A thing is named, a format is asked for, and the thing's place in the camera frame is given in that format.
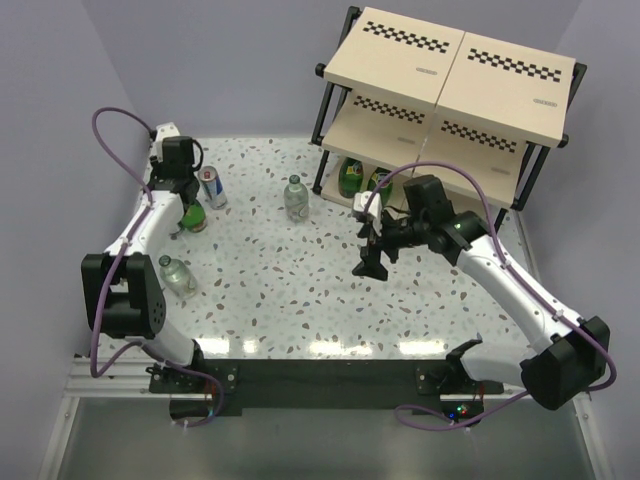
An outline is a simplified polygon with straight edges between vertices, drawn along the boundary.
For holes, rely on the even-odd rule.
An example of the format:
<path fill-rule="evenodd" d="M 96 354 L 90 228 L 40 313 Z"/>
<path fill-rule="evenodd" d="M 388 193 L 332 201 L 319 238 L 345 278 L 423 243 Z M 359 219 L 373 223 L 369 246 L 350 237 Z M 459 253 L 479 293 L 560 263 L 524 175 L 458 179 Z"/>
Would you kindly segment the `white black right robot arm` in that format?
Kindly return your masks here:
<path fill-rule="evenodd" d="M 395 262 L 400 250 L 426 246 L 481 286 L 528 341 L 512 348 L 472 340 L 452 351 L 445 369 L 452 390 L 466 393 L 480 381 L 495 381 L 519 386 L 542 407 L 556 410 L 576 394 L 616 380 L 610 329 L 601 318 L 585 319 L 550 294 L 475 212 L 455 212 L 437 177 L 413 178 L 404 193 L 408 213 L 398 220 L 384 210 L 379 193 L 354 196 L 353 213 L 366 241 L 354 275 L 384 281 L 383 255 Z"/>

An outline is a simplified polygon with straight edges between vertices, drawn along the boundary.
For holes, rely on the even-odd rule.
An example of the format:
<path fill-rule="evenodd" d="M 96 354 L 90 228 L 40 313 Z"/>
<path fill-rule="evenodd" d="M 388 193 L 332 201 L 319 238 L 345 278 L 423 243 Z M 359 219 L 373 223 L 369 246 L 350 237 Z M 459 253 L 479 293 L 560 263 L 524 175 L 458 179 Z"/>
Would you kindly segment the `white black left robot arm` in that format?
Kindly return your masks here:
<path fill-rule="evenodd" d="M 150 357 L 175 365 L 171 378 L 185 392 L 200 390 L 207 368 L 194 359 L 197 344 L 167 319 L 162 286 L 155 271 L 160 244 L 196 202 L 204 152 L 195 139 L 157 136 L 154 161 L 138 209 L 125 230 L 99 254 L 81 262 L 88 325 L 91 329 L 90 369 L 103 375 L 115 362 L 98 365 L 102 334 L 141 347 Z"/>

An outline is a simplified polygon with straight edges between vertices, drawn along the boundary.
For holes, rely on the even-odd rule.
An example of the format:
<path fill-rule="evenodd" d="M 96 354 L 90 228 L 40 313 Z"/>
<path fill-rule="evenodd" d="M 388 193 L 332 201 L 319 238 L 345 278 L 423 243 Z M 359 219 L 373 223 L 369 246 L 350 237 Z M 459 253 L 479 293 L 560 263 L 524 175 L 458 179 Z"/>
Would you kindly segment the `green Perrier bottle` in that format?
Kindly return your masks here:
<path fill-rule="evenodd" d="M 373 191 L 378 185 L 381 186 L 379 194 L 384 204 L 388 202 L 393 191 L 393 180 L 384 180 L 389 173 L 389 170 L 377 167 L 369 177 L 367 183 L 367 189 L 369 191 Z"/>
<path fill-rule="evenodd" d="M 180 225 L 191 233 L 199 233 L 207 227 L 206 212 L 198 200 L 186 210 Z"/>

